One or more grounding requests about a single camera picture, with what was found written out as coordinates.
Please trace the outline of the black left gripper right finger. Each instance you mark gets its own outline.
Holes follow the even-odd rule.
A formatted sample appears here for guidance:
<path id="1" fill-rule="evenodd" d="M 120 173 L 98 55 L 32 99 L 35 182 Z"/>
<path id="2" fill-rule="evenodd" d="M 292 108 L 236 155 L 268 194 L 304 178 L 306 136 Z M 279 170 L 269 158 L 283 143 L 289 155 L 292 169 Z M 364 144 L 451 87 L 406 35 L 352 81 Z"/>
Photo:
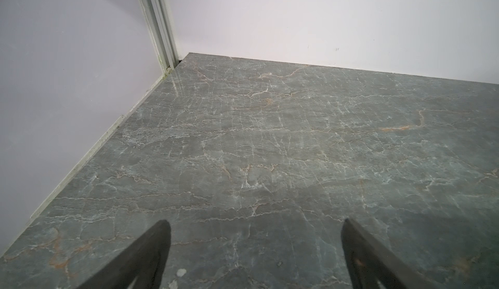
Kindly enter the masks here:
<path id="1" fill-rule="evenodd" d="M 435 288 L 357 221 L 345 219 L 340 237 L 353 288 Z"/>

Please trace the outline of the aluminium frame corner post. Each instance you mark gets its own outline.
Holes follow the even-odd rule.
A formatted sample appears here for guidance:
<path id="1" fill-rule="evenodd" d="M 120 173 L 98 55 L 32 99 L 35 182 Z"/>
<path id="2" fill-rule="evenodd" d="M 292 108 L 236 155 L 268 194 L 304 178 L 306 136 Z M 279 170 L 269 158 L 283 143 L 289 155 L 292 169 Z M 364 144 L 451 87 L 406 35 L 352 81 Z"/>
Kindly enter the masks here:
<path id="1" fill-rule="evenodd" d="M 164 75 L 180 63 L 167 0 L 140 0 L 153 46 Z"/>

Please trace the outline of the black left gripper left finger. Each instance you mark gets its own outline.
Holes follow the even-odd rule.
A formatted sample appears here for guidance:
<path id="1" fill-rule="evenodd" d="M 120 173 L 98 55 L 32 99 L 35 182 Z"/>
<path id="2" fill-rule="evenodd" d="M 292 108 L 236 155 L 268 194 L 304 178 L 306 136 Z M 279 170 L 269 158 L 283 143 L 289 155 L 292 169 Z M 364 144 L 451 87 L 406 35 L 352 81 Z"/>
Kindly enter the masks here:
<path id="1" fill-rule="evenodd" d="M 160 220 L 79 288 L 160 288 L 172 229 Z"/>

